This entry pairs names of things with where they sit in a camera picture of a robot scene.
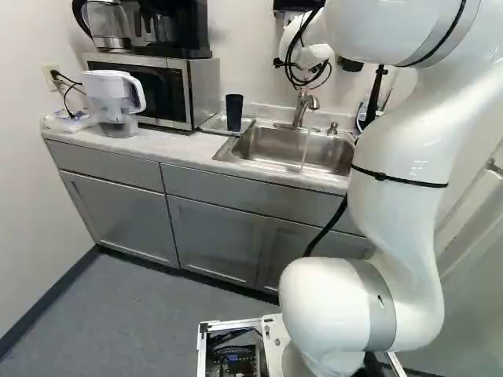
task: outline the black cup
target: black cup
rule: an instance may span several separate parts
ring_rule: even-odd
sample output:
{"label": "black cup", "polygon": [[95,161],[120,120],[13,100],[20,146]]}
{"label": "black cup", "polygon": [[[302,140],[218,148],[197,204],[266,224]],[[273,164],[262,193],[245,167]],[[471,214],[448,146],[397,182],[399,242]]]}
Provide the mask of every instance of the black cup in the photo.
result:
{"label": "black cup", "polygon": [[241,117],[243,116],[243,96],[240,94],[226,95],[227,130],[241,131]]}

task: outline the gray countertop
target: gray countertop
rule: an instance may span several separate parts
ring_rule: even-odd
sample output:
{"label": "gray countertop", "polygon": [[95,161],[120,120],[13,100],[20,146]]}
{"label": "gray countertop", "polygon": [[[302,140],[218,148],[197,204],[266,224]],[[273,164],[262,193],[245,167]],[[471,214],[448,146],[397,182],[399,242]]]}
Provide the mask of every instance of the gray countertop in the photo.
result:
{"label": "gray countertop", "polygon": [[190,167],[330,194],[344,195],[350,179],[330,174],[324,177],[307,177],[296,173],[275,171],[273,169],[259,170],[257,167],[213,160],[215,153],[228,139],[228,137],[221,135],[203,134],[201,132],[180,134],[169,131],[140,129],[139,134],[134,137],[114,139],[105,136],[99,126],[75,134],[59,134],[51,130],[42,130],[41,132],[44,139],[149,159],[160,163],[169,163],[180,167]]}

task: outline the wall outlet plate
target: wall outlet plate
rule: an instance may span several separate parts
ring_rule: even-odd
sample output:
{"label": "wall outlet plate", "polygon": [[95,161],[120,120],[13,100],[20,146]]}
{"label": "wall outlet plate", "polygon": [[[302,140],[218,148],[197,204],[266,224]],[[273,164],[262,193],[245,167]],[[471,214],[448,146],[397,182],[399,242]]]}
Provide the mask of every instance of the wall outlet plate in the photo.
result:
{"label": "wall outlet plate", "polygon": [[53,76],[50,72],[55,69],[57,71],[60,70],[60,66],[56,64],[47,64],[42,66],[42,73],[44,74],[44,79],[46,80],[47,87],[49,87],[49,91],[57,92],[57,84],[54,81]]}

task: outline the baseboard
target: baseboard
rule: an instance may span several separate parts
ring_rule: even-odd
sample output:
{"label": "baseboard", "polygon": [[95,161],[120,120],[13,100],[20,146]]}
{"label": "baseboard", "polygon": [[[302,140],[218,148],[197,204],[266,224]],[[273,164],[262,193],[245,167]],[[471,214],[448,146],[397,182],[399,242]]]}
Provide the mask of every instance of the baseboard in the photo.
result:
{"label": "baseboard", "polygon": [[200,275],[199,273],[193,273],[191,271],[186,271],[184,269],[174,269],[166,265],[161,265],[159,263],[147,261],[141,257],[137,257],[131,254],[124,254],[120,251],[115,251],[107,247],[100,246],[100,252],[111,256],[113,258],[121,259],[147,269],[154,269],[156,271],[166,273],[168,275],[180,276],[189,280],[196,281],[198,283],[210,285],[212,287],[223,289],[224,291],[229,291],[233,293],[238,293],[249,298],[254,298],[255,300],[260,300],[268,302],[269,304],[279,305],[279,300],[276,295],[269,295],[267,293],[256,291],[255,289],[240,287],[239,285],[228,283],[226,281],[221,281],[214,279],[209,276]]}
{"label": "baseboard", "polygon": [[94,246],[79,259],[0,339],[0,362],[33,327],[41,315],[66,292],[100,255]]}

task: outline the kitchen sink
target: kitchen sink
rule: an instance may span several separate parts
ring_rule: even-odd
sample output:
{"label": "kitchen sink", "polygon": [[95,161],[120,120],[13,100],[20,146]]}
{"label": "kitchen sink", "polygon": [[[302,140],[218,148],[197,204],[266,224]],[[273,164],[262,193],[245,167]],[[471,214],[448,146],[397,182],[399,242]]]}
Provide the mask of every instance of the kitchen sink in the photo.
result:
{"label": "kitchen sink", "polygon": [[349,133],[257,122],[238,139],[231,137],[213,159],[303,175],[348,176],[354,154]]}

